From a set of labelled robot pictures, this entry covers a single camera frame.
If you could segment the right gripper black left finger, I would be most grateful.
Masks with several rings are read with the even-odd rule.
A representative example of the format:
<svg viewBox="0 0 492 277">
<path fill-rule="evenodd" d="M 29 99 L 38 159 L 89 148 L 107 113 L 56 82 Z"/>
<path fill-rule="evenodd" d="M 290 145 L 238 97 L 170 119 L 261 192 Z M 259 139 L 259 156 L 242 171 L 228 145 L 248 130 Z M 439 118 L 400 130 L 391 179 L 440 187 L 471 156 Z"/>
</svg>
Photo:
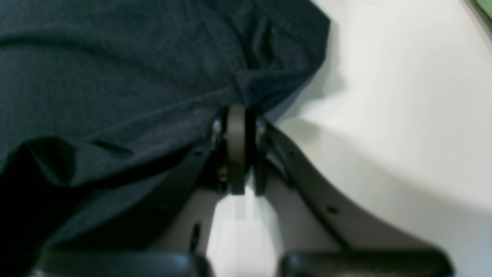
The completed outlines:
<svg viewBox="0 0 492 277">
<path fill-rule="evenodd" d="M 243 194 L 246 108 L 216 116 L 155 189 L 97 227 L 43 253 L 32 277 L 203 277 L 216 203 Z"/>
</svg>

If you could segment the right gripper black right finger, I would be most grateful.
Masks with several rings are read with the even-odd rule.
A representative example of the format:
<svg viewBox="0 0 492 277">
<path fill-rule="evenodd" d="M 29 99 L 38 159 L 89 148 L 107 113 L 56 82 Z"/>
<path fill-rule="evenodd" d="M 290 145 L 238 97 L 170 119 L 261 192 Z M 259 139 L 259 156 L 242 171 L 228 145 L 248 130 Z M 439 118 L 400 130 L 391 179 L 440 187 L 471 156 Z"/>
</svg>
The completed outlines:
<svg viewBox="0 0 492 277">
<path fill-rule="evenodd" d="M 277 277 L 454 276 L 444 250 L 350 200 L 254 109 L 246 134 L 253 191 L 272 209 L 283 248 Z"/>
</svg>

